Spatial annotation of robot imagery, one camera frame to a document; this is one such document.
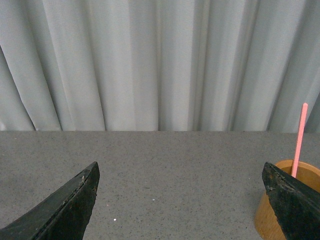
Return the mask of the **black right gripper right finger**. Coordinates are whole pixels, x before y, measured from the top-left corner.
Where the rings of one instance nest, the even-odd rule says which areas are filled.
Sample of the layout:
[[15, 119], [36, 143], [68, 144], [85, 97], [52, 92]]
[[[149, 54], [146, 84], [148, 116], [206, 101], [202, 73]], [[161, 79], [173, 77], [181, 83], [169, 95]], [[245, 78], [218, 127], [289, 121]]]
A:
[[276, 220], [287, 240], [320, 238], [320, 193], [266, 162], [262, 180]]

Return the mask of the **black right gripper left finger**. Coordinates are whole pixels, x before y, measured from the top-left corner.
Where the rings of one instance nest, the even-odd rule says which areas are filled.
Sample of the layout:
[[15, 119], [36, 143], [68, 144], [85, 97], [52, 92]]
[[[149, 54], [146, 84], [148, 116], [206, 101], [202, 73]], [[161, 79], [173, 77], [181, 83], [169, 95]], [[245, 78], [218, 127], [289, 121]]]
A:
[[33, 209], [0, 230], [2, 240], [81, 240], [100, 180], [96, 161]]

